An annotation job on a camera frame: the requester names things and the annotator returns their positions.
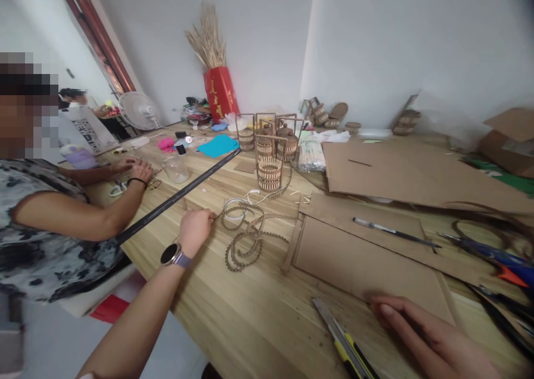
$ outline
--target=hand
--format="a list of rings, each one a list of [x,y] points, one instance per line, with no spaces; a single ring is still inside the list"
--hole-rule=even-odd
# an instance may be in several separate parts
[[[214,219],[215,215],[209,209],[187,211],[180,223],[178,239],[186,257],[193,258],[196,255],[210,234]]]
[[[430,379],[500,379],[484,352],[456,327],[404,297],[373,297],[381,325],[393,329]],[[411,324],[424,335],[421,338]]]
[[[120,161],[113,162],[110,166],[111,173],[117,174],[129,171],[136,162],[138,162],[138,159],[133,157],[126,157]]]
[[[153,174],[154,169],[147,161],[137,159],[132,165],[132,173],[130,174],[130,178],[141,179],[148,184],[152,179]]]

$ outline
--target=blue paper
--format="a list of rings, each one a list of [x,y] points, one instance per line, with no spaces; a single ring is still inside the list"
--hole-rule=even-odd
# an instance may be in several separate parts
[[[207,156],[218,157],[237,148],[239,148],[237,140],[231,139],[226,134],[219,134],[213,140],[202,144],[197,149]]]

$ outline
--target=electric fan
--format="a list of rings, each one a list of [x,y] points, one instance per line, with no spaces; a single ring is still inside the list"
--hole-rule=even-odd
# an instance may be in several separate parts
[[[154,130],[163,127],[159,124],[159,109],[142,92],[125,92],[118,100],[118,108],[124,120],[137,129]]]

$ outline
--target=black bracelet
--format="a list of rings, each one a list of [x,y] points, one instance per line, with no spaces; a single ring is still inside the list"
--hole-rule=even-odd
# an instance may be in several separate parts
[[[146,184],[146,181],[141,180],[141,179],[138,179],[138,178],[130,178],[130,179],[128,179],[128,181],[126,182],[126,184],[127,184],[127,185],[130,185],[130,182],[131,182],[132,180],[137,180],[137,181],[142,182],[142,183],[145,185],[145,190],[146,190],[146,188],[149,186],[148,184]]]

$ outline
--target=red box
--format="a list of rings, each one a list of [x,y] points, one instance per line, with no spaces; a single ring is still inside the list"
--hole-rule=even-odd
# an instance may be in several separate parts
[[[205,72],[204,86],[211,115],[216,124],[229,113],[239,114],[234,86],[226,66],[215,67]]]

